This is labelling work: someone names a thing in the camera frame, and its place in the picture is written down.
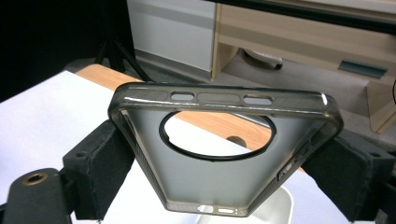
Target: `white surface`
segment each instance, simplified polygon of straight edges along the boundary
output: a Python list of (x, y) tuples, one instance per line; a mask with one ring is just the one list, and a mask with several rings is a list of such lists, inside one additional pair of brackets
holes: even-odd
[(215, 4), (197, 0), (127, 3), (136, 49), (211, 70)]
[[(7, 201), (8, 188), (19, 176), (61, 169), (62, 156), (107, 119), (111, 96), (112, 91), (64, 72), (0, 104), (0, 203)], [(349, 223), (308, 175), (296, 172), (284, 186), (294, 199), (291, 223)], [(135, 162), (104, 223), (184, 224), (196, 219), (165, 211)]]
[(281, 187), (249, 217), (200, 216), (197, 224), (290, 224), (293, 206), (291, 194)]

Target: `wooden edge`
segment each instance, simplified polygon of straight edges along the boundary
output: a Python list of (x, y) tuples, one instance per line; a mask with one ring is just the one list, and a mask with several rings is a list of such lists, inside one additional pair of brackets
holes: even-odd
[(216, 22), (215, 33), (213, 37), (213, 54), (212, 54), (212, 74), (211, 78), (214, 80), (221, 70), (228, 64), (228, 62), (235, 56), (239, 50), (238, 47), (222, 44), (219, 42), (219, 28), (221, 18), (222, 4), (216, 4)]
[(127, 76), (121, 72), (104, 67), (101, 64), (91, 64), (76, 72), (76, 75), (84, 77), (112, 91), (119, 85), (127, 82), (141, 82), (141, 80), (137, 78)]
[(370, 126), (376, 133), (383, 133), (396, 120), (392, 83), (384, 80), (370, 81), (366, 86)]

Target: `white wall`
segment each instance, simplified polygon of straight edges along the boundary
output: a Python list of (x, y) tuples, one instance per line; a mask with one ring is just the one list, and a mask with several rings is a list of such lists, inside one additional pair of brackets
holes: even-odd
[(215, 4), (200, 0), (127, 2), (136, 49), (211, 71)]

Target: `gray phone case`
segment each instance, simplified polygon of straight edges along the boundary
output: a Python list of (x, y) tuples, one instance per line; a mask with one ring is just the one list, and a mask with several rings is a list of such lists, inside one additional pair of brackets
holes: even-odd
[[(189, 152), (170, 143), (163, 129), (179, 111), (265, 121), (272, 137), (243, 155)], [(249, 216), (343, 127), (334, 99), (320, 92), (211, 85), (123, 84), (108, 115), (165, 209), (229, 217)]]

